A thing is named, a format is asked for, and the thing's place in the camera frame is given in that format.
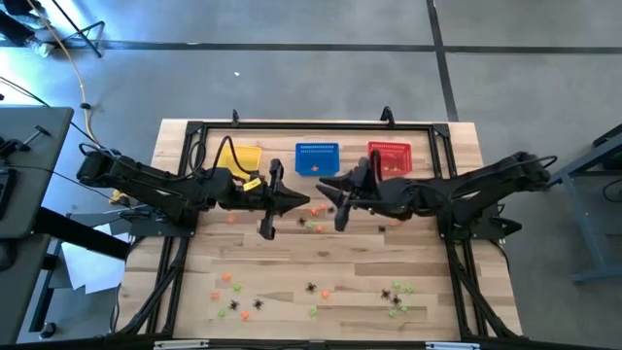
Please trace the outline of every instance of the blue bin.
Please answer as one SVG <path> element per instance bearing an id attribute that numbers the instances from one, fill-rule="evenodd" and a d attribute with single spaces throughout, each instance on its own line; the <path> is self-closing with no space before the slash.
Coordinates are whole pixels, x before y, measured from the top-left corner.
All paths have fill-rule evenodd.
<path id="1" fill-rule="evenodd" d="M 295 144 L 295 171 L 302 176 L 331 176 L 339 171 L 339 144 Z"/>

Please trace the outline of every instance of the plastic basket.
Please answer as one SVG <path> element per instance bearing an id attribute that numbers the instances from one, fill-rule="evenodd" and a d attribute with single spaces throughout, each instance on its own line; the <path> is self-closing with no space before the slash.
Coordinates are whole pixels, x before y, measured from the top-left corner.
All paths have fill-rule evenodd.
<path id="1" fill-rule="evenodd" d="M 235 149 L 235 155 L 237 156 L 237 160 L 240 162 L 243 168 L 246 170 L 252 171 L 257 170 L 259 168 L 259 160 L 261 159 L 261 148 L 259 147 L 250 147 L 250 146 L 233 146 Z M 217 167 L 225 167 L 231 170 L 231 173 L 235 176 L 239 176 L 243 179 L 250 179 L 251 176 L 244 171 L 242 171 L 235 164 L 235 159 L 233 159 L 233 155 L 231 154 L 231 148 L 229 145 L 225 145 L 223 147 L 223 151 L 221 152 L 221 157 L 218 159 Z"/>
<path id="2" fill-rule="evenodd" d="M 302 176 L 330 176 L 339 171 L 339 144 L 295 144 L 295 171 Z"/>
<path id="3" fill-rule="evenodd" d="M 369 141 L 367 153 L 371 156 L 373 150 L 380 152 L 382 175 L 400 176 L 412 171 L 410 144 Z"/>

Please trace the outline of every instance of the plastic spider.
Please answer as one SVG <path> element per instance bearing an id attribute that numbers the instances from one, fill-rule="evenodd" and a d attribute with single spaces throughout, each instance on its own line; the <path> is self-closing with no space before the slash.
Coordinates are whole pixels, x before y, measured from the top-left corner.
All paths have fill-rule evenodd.
<path id="1" fill-rule="evenodd" d="M 389 300 L 391 298 L 391 291 L 382 290 L 382 299 Z"/>
<path id="2" fill-rule="evenodd" d="M 394 295 L 393 298 L 391 299 L 391 303 L 394 306 L 399 306 L 401 304 L 401 299 L 397 295 Z"/>
<path id="3" fill-rule="evenodd" d="M 309 282 L 307 284 L 307 288 L 305 289 L 305 291 L 309 292 L 309 293 L 315 293 L 315 291 L 318 289 L 318 286 L 314 285 L 313 283 Z"/>
<path id="4" fill-rule="evenodd" d="M 263 301 L 259 299 L 255 299 L 255 302 L 253 302 L 253 307 L 257 310 L 261 310 L 262 306 L 263 306 Z"/>
<path id="5" fill-rule="evenodd" d="M 238 307 L 238 306 L 240 306 L 240 303 L 239 303 L 239 302 L 237 302 L 237 301 L 235 301 L 235 300 L 232 300 L 232 301 L 231 301 L 231 304 L 229 305 L 229 308 L 230 308 L 231 310 L 237 310 L 237 307 Z"/>

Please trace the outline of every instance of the green toy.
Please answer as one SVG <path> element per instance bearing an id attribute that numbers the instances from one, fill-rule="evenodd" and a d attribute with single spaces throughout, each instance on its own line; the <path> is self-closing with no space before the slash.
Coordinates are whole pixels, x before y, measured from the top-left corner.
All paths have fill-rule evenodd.
<path id="1" fill-rule="evenodd" d="M 415 293 L 415 288 L 410 283 L 406 283 L 406 285 L 404 286 L 404 291 L 408 294 L 413 294 Z"/>
<path id="2" fill-rule="evenodd" d="M 318 316 L 318 306 L 311 307 L 311 310 L 309 310 L 309 316 L 310 317 Z"/>

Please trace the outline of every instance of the gray table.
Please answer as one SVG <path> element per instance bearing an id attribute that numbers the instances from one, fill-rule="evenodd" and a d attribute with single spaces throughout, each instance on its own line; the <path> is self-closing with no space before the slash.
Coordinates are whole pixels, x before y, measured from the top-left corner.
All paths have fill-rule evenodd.
<path id="1" fill-rule="evenodd" d="M 72 116 L 71 108 L 0 108 L 3 138 L 24 140 L 35 131 L 36 124 L 52 135 L 39 136 L 29 145 L 29 153 L 15 153 L 11 163 L 53 170 Z M 29 233 L 51 176 L 48 171 L 19 169 L 9 207 L 0 221 L 0 238 L 21 238 L 15 263 L 0 272 L 0 344 L 16 342 L 50 244 L 48 235 Z"/>

